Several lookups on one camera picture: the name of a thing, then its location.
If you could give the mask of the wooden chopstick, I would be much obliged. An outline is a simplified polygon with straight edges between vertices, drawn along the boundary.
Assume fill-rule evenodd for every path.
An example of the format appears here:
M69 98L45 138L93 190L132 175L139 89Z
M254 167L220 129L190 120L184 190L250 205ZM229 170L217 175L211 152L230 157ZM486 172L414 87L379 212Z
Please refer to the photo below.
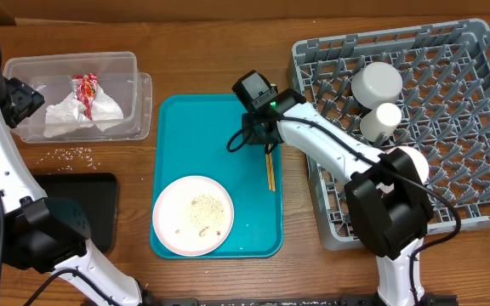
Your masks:
M265 162L266 162L266 170L267 170L267 179L268 179L268 189L273 191L273 167L271 161L271 154L265 154Z
M275 182L275 174L274 174L274 167L273 167L273 158L271 153L266 156L266 160L267 160L267 170L268 170L268 179L269 179L269 189L275 192L276 182Z

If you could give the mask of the white napkin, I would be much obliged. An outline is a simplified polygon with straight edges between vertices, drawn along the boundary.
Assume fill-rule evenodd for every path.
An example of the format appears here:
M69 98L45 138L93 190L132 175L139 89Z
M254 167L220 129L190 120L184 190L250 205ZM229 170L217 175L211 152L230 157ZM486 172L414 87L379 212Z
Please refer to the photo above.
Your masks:
M123 119L123 111L119 104L105 93L100 85L97 85L96 97L92 104L92 121L95 126L104 132L108 128L115 127Z
M83 112L86 106L69 93L56 105L49 105L45 114L45 129L43 136L53 138L65 133L71 133L79 128L91 128L93 124Z

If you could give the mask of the red snack wrapper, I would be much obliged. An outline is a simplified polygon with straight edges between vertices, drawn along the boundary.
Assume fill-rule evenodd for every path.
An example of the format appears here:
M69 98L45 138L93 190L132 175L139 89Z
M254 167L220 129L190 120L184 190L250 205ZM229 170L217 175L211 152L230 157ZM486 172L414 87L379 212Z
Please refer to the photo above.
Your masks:
M96 97L97 85L98 77L94 73L74 75L71 78L71 86L74 96L86 107L83 114L88 119L92 119L91 110L92 104Z

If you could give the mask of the large pink plate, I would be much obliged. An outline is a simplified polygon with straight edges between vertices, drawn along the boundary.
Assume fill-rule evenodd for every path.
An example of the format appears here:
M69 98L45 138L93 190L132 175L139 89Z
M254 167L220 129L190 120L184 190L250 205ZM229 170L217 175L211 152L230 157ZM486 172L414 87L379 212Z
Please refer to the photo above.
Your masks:
M231 232L234 206L217 181L198 175L178 178L155 201L152 227L170 252L199 257L220 247Z

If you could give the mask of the white cup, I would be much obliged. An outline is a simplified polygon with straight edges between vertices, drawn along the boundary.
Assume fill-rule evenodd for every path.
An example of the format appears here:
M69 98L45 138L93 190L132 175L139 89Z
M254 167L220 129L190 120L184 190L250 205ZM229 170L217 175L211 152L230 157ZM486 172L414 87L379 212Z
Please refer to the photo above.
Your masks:
M383 103L367 113L361 120L362 136L374 142L380 134L391 136L402 119L402 111L392 103Z

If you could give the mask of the small pink plate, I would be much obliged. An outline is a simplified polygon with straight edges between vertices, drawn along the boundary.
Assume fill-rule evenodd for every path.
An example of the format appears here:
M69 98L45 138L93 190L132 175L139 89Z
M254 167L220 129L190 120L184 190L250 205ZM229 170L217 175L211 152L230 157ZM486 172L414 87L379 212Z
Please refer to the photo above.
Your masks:
M406 152L412 158L413 164L419 174L420 180L423 184L425 184L430 172L429 163L426 157L419 150L409 146L397 146L386 150L385 153L389 154L397 149Z

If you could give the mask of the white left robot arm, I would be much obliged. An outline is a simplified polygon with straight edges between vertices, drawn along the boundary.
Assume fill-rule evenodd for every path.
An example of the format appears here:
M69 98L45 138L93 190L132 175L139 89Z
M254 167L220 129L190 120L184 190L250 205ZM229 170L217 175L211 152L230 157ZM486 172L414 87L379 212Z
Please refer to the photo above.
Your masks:
M31 175L9 130L31 116L44 97L22 81L4 77L1 64L0 49L0 297L2 267L9 265L49 275L28 304L61 278L97 305L156 305L145 286L94 245L80 205L47 196Z

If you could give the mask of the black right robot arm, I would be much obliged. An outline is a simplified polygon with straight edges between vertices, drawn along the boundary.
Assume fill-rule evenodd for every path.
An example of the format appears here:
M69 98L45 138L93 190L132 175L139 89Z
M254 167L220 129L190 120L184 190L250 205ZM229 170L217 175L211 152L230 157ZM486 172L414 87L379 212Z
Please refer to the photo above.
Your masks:
M293 146L344 187L351 226L376 257L375 293L340 297L339 305L456 305L456 296L425 292L419 254L454 238L461 229L455 207L429 189L429 164L420 151L400 146L390 152L369 146L335 127L305 96L279 91L251 70L231 88L245 108L236 136L244 145Z

